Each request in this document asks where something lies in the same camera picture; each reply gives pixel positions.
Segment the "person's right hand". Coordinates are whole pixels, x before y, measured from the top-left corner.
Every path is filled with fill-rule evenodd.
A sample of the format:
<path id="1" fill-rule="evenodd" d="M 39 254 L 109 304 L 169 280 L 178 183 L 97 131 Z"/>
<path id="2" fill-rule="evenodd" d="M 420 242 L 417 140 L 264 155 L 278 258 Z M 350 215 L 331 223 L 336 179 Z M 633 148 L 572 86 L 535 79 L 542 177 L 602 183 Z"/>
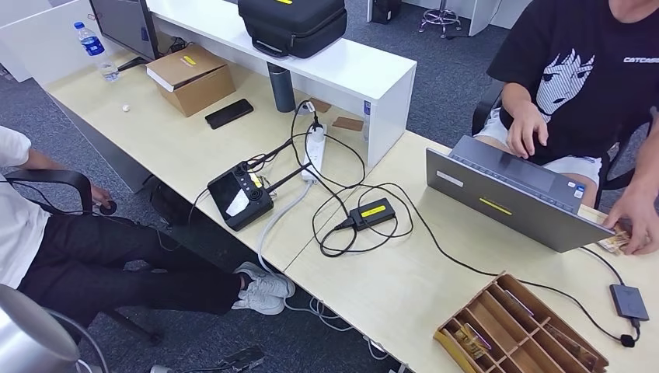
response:
<path id="1" fill-rule="evenodd" d="M 507 146 L 514 155 L 528 159 L 535 154 L 536 144 L 547 146 L 547 124 L 535 104 L 521 101 L 507 111 L 513 118 L 508 130 Z"/>

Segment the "person's left hand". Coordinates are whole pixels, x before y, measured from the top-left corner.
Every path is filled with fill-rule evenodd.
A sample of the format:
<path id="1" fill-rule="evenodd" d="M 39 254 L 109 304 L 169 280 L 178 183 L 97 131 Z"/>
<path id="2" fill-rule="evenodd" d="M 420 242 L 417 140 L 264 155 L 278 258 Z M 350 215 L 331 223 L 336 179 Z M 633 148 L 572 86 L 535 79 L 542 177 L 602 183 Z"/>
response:
<path id="1" fill-rule="evenodd" d="M 645 255 L 658 251 L 658 215 L 654 208 L 656 197 L 656 190 L 629 185 L 604 220 L 606 228 L 612 228 L 620 218 L 631 221 L 631 239 L 623 249 L 626 255 Z"/>
<path id="2" fill-rule="evenodd" d="M 110 209 L 111 203 L 113 202 L 110 193 L 93 183 L 90 185 L 90 187 L 94 204 L 96 206 L 103 206 L 106 209 Z"/>

